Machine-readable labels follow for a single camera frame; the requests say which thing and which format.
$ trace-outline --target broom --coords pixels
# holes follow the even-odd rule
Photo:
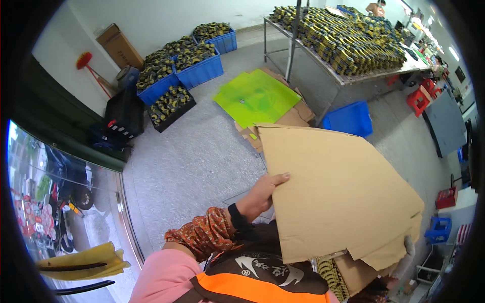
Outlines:
[[[89,71],[91,72],[91,74],[93,75],[96,82],[101,86],[101,88],[106,93],[106,95],[108,95],[108,98],[111,99],[110,94],[106,91],[106,89],[101,84],[101,82],[99,82],[99,79],[94,74],[93,69],[88,64],[92,57],[93,57],[93,55],[88,51],[85,51],[84,53],[82,53],[81,56],[79,56],[78,60],[76,61],[76,68],[82,69],[84,67],[87,67],[89,69]]]

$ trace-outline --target person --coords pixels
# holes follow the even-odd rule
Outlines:
[[[374,15],[377,17],[385,17],[386,12],[383,9],[384,6],[386,6],[386,1],[380,0],[377,1],[377,3],[369,3],[365,10],[369,13],[370,16]]]
[[[283,264],[276,220],[250,224],[289,178],[263,175],[238,202],[169,229],[162,249],[146,259],[129,302],[338,303],[309,261]]]

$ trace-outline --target pink shirt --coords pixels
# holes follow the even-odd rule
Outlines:
[[[201,272],[199,264],[184,252],[157,251],[146,259],[129,303],[171,303],[193,287],[189,280]],[[330,290],[329,295],[330,303],[339,302]]]

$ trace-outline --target floral sleeve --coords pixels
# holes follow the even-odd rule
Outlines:
[[[210,207],[205,216],[194,217],[181,229],[169,229],[165,233],[165,241],[184,245],[194,254],[197,262],[202,262],[211,253],[227,251],[235,245],[228,231],[224,209]]]

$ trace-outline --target black wristband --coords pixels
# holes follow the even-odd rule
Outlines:
[[[227,209],[229,210],[229,214],[231,215],[232,226],[239,233],[243,234],[243,233],[251,232],[253,230],[254,226],[247,221],[246,216],[242,215],[239,212],[235,203],[229,205]]]

